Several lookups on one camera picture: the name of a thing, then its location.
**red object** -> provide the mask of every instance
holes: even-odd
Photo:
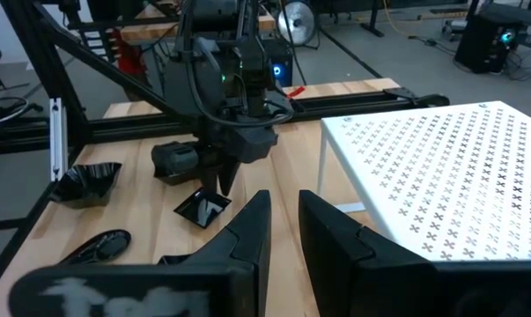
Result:
[[[299,88],[295,89],[293,92],[287,94],[287,97],[290,99],[293,99],[294,97],[300,95],[306,88],[304,86],[300,86]]]
[[[145,67],[142,63],[140,49],[132,47],[123,41],[121,33],[117,30],[113,31],[113,37],[116,39],[116,54],[120,55],[116,60],[118,62],[118,69],[132,75],[144,74]]]

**wall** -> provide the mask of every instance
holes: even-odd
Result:
[[[79,16],[83,21],[91,21],[91,13],[87,5],[87,0],[80,0],[81,11]],[[62,13],[57,9],[57,5],[46,5],[46,10],[52,15],[55,21],[61,26],[63,21]],[[18,40],[11,22],[3,11],[0,4],[0,49],[3,53],[0,63],[24,63],[28,62],[28,56]]]

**white table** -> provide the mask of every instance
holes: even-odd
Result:
[[[530,117],[494,101],[321,128],[318,194],[329,143],[387,238],[430,261],[531,259]]]

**black plate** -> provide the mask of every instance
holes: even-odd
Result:
[[[78,247],[59,264],[93,264],[114,260],[129,246],[132,236],[126,230],[97,234]]]
[[[202,228],[208,227],[230,204],[231,200],[199,188],[174,211]]]
[[[106,206],[121,167],[115,162],[73,166],[57,183],[50,200],[72,209]]]

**wooden tabletop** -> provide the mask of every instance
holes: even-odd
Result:
[[[136,18],[163,18],[164,15],[158,9],[151,4],[147,5],[145,9],[136,16]],[[157,40],[161,36],[174,37],[177,32],[177,27],[170,30],[177,23],[164,23],[147,26],[126,26],[121,30],[121,37],[126,42],[135,41],[149,41]],[[275,19],[267,12],[266,15],[259,17],[259,29],[260,31],[273,31],[275,30]]]
[[[374,92],[398,85],[391,79],[309,85],[298,98],[353,92]],[[106,117],[153,113],[145,102],[112,105]],[[269,268],[268,316],[318,316],[300,247],[298,195],[314,190],[320,155],[320,124],[300,122],[275,127],[278,144],[267,158],[242,165],[232,185],[232,203],[207,229],[173,212],[200,187],[198,181],[168,186],[153,178],[151,148],[191,135],[166,136],[109,144],[87,145],[77,164],[121,162],[122,169],[105,208],[71,210],[50,203],[0,279],[0,316],[8,316],[11,286],[32,269],[58,263],[92,236],[111,229],[132,234],[129,249],[112,264],[156,263],[162,255],[196,251],[230,222],[260,189],[271,195],[272,241]],[[358,197],[331,149],[327,153],[323,196],[332,203],[355,203]],[[366,213],[351,213],[371,225]]]

